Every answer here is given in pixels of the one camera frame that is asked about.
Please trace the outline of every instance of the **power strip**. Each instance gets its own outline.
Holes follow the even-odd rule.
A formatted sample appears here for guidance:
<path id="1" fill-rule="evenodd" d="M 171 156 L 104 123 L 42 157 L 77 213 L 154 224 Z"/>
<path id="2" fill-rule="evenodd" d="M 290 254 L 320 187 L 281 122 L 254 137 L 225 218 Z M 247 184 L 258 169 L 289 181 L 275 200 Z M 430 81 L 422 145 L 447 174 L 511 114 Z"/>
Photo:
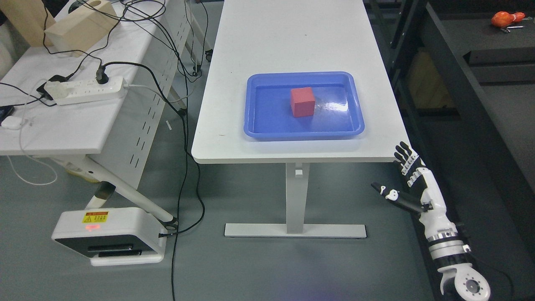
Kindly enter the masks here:
<path id="1" fill-rule="evenodd" d="M 48 81 L 44 89 L 54 101 L 65 104 L 117 99 L 126 95 L 125 80 L 121 76 L 110 77 L 106 84 L 99 84 L 95 79 L 80 81 Z"/>

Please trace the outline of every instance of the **table top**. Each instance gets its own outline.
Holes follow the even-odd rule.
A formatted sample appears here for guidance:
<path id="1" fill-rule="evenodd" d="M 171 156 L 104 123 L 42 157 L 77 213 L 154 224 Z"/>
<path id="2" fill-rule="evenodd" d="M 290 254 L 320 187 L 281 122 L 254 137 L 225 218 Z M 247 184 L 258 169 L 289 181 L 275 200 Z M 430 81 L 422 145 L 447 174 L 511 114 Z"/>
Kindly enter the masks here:
<path id="1" fill-rule="evenodd" d="M 56 20 L 66 15 L 66 8 L 56 16 Z M 118 16 L 122 14 L 120 3 L 113 5 Z M 155 3 L 140 3 L 140 10 L 151 14 L 161 6 Z M 154 33 L 156 26 L 150 21 L 138 22 L 148 32 Z M 121 22 L 110 35 L 108 46 L 94 53 L 103 62 L 127 61 L 141 62 L 151 36 L 133 22 Z M 106 43 L 102 38 L 87 52 L 100 48 Z M 15 85 L 23 91 L 38 96 L 37 86 L 55 74 L 67 76 L 72 73 L 84 56 L 72 57 L 67 54 L 50 55 L 44 47 L 30 47 L 2 79 L 2 82 Z M 95 78 L 98 60 L 91 57 L 83 63 L 71 80 Z M 122 76 L 132 83 L 138 67 L 114 65 L 107 68 L 108 76 Z M 29 98 L 14 88 L 0 85 L 0 106 L 25 103 Z M 25 119 L 29 122 L 21 132 L 0 127 L 0 155 L 20 155 L 19 133 L 24 152 L 30 155 L 98 154 L 102 151 L 111 127 L 123 103 L 122 99 L 112 99 L 66 106 L 46 107 L 39 102 L 27 105 Z M 23 106 L 17 107 L 15 116 L 23 115 Z"/>
<path id="2" fill-rule="evenodd" d="M 345 71 L 365 130 L 342 140 L 257 141 L 243 131 L 247 79 Z M 408 141 L 361 1 L 226 0 L 193 141 L 198 163 L 390 162 Z"/>

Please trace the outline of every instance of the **warning label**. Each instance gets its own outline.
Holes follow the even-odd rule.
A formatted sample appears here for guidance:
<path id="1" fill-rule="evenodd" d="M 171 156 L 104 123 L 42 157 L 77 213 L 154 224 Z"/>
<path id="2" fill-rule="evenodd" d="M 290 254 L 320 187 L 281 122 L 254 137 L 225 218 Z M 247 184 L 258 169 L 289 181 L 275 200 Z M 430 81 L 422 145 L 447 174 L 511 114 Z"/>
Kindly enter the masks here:
<path id="1" fill-rule="evenodd" d="M 108 218 L 108 212 L 86 212 L 82 223 L 105 223 Z"/>

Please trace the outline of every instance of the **white table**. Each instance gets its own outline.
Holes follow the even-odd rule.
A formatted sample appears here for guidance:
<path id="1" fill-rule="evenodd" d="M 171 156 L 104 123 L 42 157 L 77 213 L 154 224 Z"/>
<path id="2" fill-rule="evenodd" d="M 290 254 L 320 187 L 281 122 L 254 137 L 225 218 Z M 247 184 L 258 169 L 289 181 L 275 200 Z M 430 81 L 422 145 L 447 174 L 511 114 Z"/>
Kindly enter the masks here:
<path id="1" fill-rule="evenodd" d="M 66 8 L 73 1 L 56 16 L 56 20 L 66 15 Z M 167 1 L 166 6 L 165 14 L 158 20 L 170 31 L 180 53 L 190 32 L 184 1 Z M 120 16 L 123 6 L 115 3 L 113 7 Z M 139 3 L 135 7 L 147 14 L 153 14 L 161 8 L 154 2 Z M 126 17 L 139 18 L 131 13 Z M 170 48 L 149 35 L 148 32 L 165 41 L 162 32 L 153 23 L 142 21 L 138 24 L 146 31 L 133 22 L 121 22 L 111 33 L 109 45 L 94 55 L 102 58 L 103 63 L 127 61 L 148 66 L 154 71 L 166 95 L 172 88 L 178 59 Z M 101 39 L 88 52 L 104 46 L 105 42 L 106 38 Z M 2 82 L 18 86 L 37 96 L 37 82 L 42 83 L 54 74 L 67 76 L 76 69 L 82 57 L 49 55 L 44 47 L 30 48 Z M 85 68 L 71 80 L 95 78 L 98 60 L 89 57 L 83 66 Z M 129 84 L 147 85 L 156 89 L 150 73 L 142 68 L 111 65 L 106 73 L 110 77 L 122 76 Z M 4 85 L 0 85 L 0 94 L 0 106 L 28 101 L 19 91 Z M 21 132 L 0 128 L 0 155 L 50 157 L 86 177 L 114 184 L 118 193 L 153 213 L 161 221 L 169 221 L 172 219 L 171 214 L 136 190 L 164 106 L 163 100 L 153 92 L 134 87 L 122 99 L 51 108 L 36 102 L 27 106 L 25 118 L 30 123 L 23 126 Z M 21 116 L 23 107 L 17 108 L 15 115 Z M 19 134 L 24 151 L 19 146 Z"/>
<path id="2" fill-rule="evenodd" d="M 257 141 L 244 133 L 250 76 L 313 71 L 354 77 L 362 134 L 346 140 Z M 407 133 L 362 2 L 225 1 L 192 155 L 198 163 L 286 164 L 286 224 L 228 223 L 226 236 L 366 237 L 364 225 L 304 224 L 309 165 L 391 162 L 400 141 L 408 141 Z"/>

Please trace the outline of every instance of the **plastic tray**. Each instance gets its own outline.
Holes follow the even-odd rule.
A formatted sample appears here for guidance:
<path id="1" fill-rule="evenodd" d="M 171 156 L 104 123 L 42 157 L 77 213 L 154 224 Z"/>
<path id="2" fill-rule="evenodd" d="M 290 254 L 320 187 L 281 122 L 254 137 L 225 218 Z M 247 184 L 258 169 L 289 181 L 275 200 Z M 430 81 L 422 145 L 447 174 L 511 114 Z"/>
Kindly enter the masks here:
<path id="1" fill-rule="evenodd" d="M 290 90 L 311 87 L 314 115 L 294 117 Z M 243 130 L 259 140 L 349 139 L 364 131 L 355 82 L 347 72 L 255 74 L 247 81 Z"/>

